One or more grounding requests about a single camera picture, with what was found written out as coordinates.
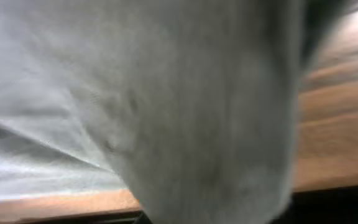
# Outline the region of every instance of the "wooden surface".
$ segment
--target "wooden surface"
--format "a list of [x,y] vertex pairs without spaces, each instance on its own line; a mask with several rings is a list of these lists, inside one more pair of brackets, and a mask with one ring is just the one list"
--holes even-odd
[[[358,12],[347,16],[299,96],[295,190],[358,185]],[[127,190],[0,203],[0,222],[133,210]]]

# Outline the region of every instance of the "black object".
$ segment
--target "black object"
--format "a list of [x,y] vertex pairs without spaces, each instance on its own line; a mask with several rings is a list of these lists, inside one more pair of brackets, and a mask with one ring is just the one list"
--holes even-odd
[[[35,223],[152,224],[141,211],[59,217]],[[296,193],[290,208],[272,224],[316,223],[358,224],[358,186]]]

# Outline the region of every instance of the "gray fabric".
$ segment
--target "gray fabric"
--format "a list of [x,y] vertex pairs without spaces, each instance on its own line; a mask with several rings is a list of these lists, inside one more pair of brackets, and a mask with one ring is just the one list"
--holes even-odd
[[0,200],[127,185],[156,224],[271,220],[320,39],[305,7],[0,1]]

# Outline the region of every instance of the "clothing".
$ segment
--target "clothing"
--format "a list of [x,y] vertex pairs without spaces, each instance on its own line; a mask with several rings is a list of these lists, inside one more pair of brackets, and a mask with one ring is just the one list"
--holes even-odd
[[0,200],[127,186],[156,224],[268,222],[344,4],[0,1]]

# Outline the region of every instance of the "wrinkled fabric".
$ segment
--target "wrinkled fabric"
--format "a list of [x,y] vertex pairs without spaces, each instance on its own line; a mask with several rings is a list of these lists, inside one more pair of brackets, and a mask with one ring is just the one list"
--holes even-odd
[[156,224],[268,222],[344,2],[0,1],[0,200],[128,187]]

